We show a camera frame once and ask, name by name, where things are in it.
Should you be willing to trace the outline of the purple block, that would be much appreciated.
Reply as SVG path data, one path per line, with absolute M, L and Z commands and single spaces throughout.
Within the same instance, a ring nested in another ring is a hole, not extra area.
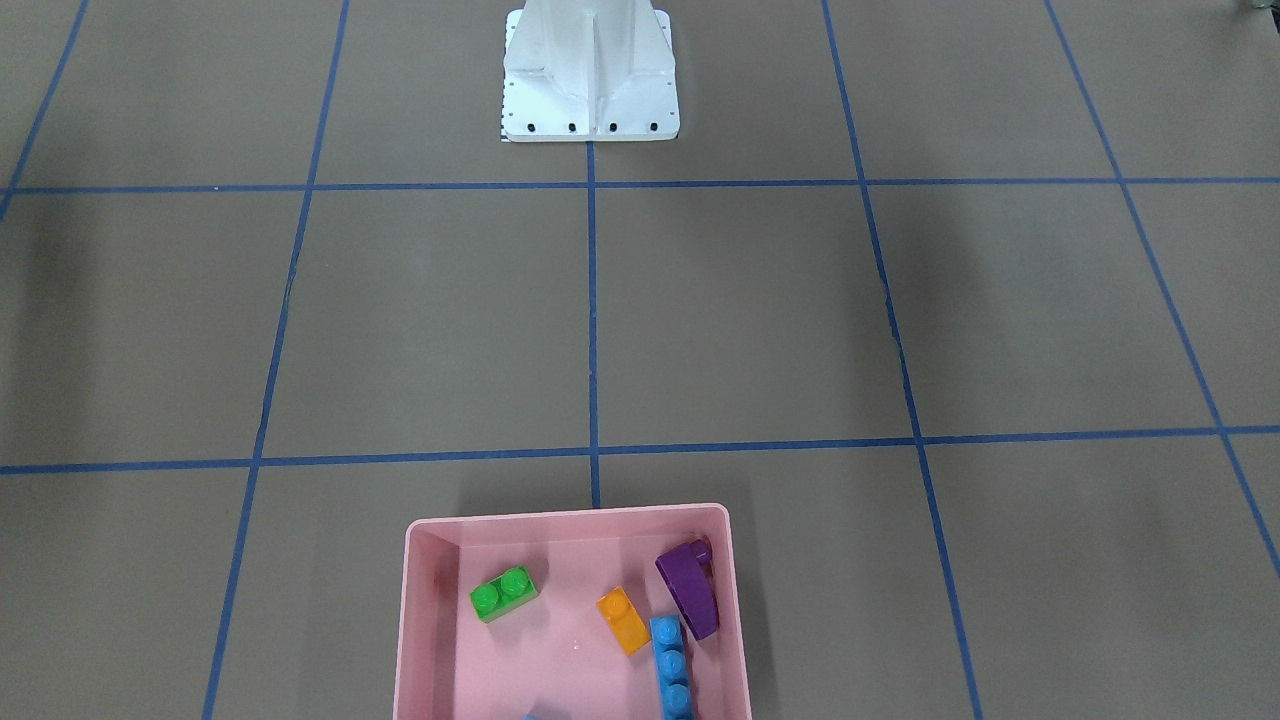
M 710 638 L 721 628 L 712 560 L 707 538 L 684 542 L 655 559 L 660 579 L 698 642 Z

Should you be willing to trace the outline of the orange sloped block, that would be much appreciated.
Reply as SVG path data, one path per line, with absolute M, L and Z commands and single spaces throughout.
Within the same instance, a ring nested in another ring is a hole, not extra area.
M 596 601 L 596 610 L 626 656 L 634 656 L 652 642 L 649 625 L 622 585 L 616 585 Z

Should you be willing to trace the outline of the green two-stud block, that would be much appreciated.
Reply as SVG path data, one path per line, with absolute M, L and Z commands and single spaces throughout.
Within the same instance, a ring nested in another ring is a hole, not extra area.
M 493 623 L 531 602 L 539 594 L 538 584 L 527 568 L 516 565 L 475 585 L 468 593 L 468 600 L 481 623 Z

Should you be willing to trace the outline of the long blue studded block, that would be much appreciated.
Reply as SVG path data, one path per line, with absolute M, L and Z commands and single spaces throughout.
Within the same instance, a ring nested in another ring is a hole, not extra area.
M 660 716 L 663 719 L 695 719 L 689 652 L 680 616 L 652 618 L 650 637 Z

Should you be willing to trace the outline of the pink plastic box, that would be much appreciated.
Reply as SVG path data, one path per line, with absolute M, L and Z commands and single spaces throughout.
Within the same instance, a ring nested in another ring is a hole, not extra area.
M 655 559 L 710 542 L 719 630 L 686 639 L 699 719 L 753 715 L 730 514 L 680 503 L 420 519 L 404 533 L 396 719 L 658 719 L 653 652 L 626 656 L 596 610 L 622 585 L 643 618 L 677 614 Z M 470 591 L 524 565 L 540 594 L 481 623 Z

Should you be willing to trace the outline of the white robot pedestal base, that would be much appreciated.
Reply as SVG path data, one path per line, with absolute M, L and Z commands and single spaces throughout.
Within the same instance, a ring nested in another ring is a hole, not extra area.
M 500 140 L 657 142 L 681 129 L 669 14 L 649 1 L 526 1 L 504 23 Z

